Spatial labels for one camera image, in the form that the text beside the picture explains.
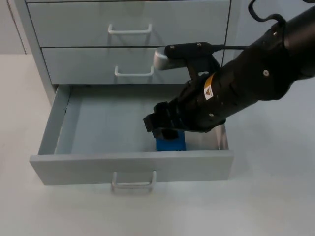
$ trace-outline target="blue block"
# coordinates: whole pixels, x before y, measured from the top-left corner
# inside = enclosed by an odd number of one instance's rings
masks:
[[[174,140],[156,139],[157,151],[186,151],[184,131],[178,131],[178,136]]]

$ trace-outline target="yellow warning sticker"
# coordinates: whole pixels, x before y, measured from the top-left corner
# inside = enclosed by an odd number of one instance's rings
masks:
[[[204,94],[205,94],[206,100],[209,100],[210,98],[213,97],[212,88],[211,88],[211,82],[212,82],[213,76],[214,76],[214,74],[212,74],[212,75],[206,80],[205,85],[204,85]]]

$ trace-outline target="white floor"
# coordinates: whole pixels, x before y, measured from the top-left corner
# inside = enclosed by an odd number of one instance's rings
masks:
[[[315,234],[315,80],[228,119],[229,181],[159,183],[142,196],[43,186],[28,160],[50,105],[32,57],[0,56],[0,81],[2,236]]]

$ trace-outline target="drawer handle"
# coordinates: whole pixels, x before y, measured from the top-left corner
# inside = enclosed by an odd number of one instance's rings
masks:
[[[155,183],[157,182],[157,172],[152,171],[151,182],[143,184],[134,184],[134,183],[117,183],[117,172],[113,173],[112,180],[112,189],[150,189],[152,190]]]
[[[113,30],[113,25],[109,24],[107,31],[109,34],[149,34],[152,32],[152,24],[145,30]]]
[[[151,66],[151,71],[146,74],[121,74],[118,72],[118,66],[115,67],[115,75],[117,77],[149,77],[154,74],[154,66]]]

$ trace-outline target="open drawer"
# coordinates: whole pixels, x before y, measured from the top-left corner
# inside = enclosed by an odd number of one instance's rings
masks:
[[[224,126],[186,132],[187,151],[156,152],[143,118],[182,86],[59,86],[31,165],[46,185],[227,179],[233,153]]]

